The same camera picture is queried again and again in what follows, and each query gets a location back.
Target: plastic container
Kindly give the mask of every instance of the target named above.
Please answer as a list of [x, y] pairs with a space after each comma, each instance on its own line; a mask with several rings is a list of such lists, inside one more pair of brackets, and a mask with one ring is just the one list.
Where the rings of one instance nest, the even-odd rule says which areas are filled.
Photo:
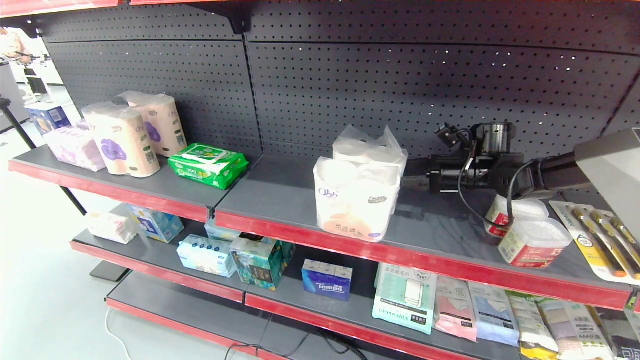
[[553, 219], [519, 220], [511, 226], [498, 250], [513, 266], [546, 268], [572, 240], [569, 231]]
[[[544, 202], [540, 200], [514, 200], [512, 202], [513, 216], [517, 220], [532, 220], [538, 218], [548, 218], [549, 210]], [[496, 224], [506, 225], [509, 222], [507, 216], [507, 199], [496, 195], [493, 204], [489, 208], [485, 218]], [[493, 225], [484, 224], [484, 230], [487, 234], [496, 238], [503, 238], [507, 235], [506, 229], [500, 229]]]

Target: toilet paper roll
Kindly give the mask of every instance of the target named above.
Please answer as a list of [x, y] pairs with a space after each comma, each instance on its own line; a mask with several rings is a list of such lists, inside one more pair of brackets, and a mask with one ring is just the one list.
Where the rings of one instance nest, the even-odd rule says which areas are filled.
[[140, 112], [114, 106], [84, 115], [110, 174], [148, 177], [160, 170]]

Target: shelf bracket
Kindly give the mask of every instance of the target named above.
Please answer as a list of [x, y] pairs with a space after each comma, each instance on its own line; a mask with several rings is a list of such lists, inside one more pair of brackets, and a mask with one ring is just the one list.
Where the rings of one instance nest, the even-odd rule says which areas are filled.
[[213, 1], [209, 3], [189, 3], [187, 5], [226, 17], [236, 35], [242, 35], [250, 29], [250, 9], [243, 6], [239, 1]]

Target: blue product box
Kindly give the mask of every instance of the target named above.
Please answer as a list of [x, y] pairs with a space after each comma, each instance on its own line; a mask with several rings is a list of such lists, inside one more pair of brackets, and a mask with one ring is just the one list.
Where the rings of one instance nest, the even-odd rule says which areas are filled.
[[217, 226], [215, 219], [211, 219], [204, 224], [204, 229], [207, 231], [207, 236], [210, 239], [217, 239], [223, 241], [234, 241], [242, 231], [227, 229], [226, 227]]
[[242, 282], [276, 291], [285, 268], [280, 241], [243, 233], [230, 251]]
[[180, 241], [177, 252], [182, 266], [224, 277], [232, 277], [236, 264], [230, 254], [231, 243], [189, 235]]
[[179, 217], [161, 211], [126, 204], [131, 217], [144, 230], [147, 238], [170, 243], [182, 230], [184, 225]]
[[306, 259], [302, 266], [305, 291], [343, 301], [348, 301], [351, 295], [352, 275], [352, 268], [310, 259]]
[[71, 126], [71, 122], [69, 122], [62, 106], [47, 104], [46, 102], [36, 102], [24, 108], [29, 113], [31, 121], [41, 135], [60, 127]]

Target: person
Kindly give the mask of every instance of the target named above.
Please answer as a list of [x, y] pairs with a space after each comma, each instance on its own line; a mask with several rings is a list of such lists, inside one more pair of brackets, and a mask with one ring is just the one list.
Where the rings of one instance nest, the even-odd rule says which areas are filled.
[[25, 65], [33, 61], [20, 36], [4, 27], [0, 27], [0, 54]]

